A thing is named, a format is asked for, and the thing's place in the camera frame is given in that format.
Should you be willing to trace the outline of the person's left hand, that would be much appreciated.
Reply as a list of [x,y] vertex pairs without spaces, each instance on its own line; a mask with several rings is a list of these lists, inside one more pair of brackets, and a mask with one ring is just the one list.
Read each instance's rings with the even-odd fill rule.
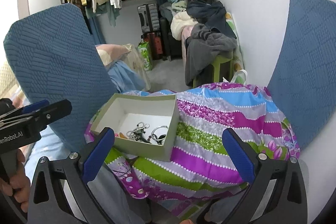
[[29,208],[30,179],[25,173],[25,156],[21,149],[17,150],[17,172],[9,179],[9,183],[1,179],[1,192],[13,196],[20,204],[21,210],[26,213]]

